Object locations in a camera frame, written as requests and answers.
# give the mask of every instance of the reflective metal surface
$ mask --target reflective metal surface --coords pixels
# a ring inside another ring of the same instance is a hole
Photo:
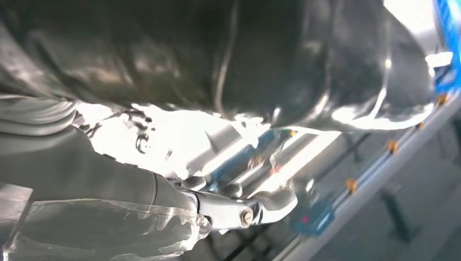
[[[406,128],[432,108],[424,52],[381,1],[0,7],[8,10],[0,15],[4,92],[153,103],[321,131]]]

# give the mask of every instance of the bolt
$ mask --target bolt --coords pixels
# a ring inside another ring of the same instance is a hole
[[[242,226],[249,227],[253,221],[253,210],[251,208],[247,208],[242,211],[240,221],[242,222]]]

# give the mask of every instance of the plastic cover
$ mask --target plastic cover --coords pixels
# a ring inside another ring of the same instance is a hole
[[[0,9],[7,93],[318,131],[402,129],[434,108],[423,50],[378,0],[9,0]]]
[[[194,212],[104,200],[34,202],[4,260],[159,260],[210,232]]]

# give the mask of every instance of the cable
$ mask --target cable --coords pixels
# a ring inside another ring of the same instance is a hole
[[[39,98],[0,99],[0,133],[42,136],[59,132],[72,124],[76,107],[74,102]]]
[[[41,125],[25,124],[11,121],[0,120],[0,133],[9,133],[27,136],[44,136],[54,134],[72,124],[75,112],[60,119],[56,122],[51,122]]]

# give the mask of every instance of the transparent plastic sheet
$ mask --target transparent plastic sheet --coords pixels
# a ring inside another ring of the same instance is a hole
[[[32,189],[0,182],[0,245],[14,236],[31,194]]]
[[[34,202],[4,260],[159,260],[210,232],[196,213],[104,200]]]

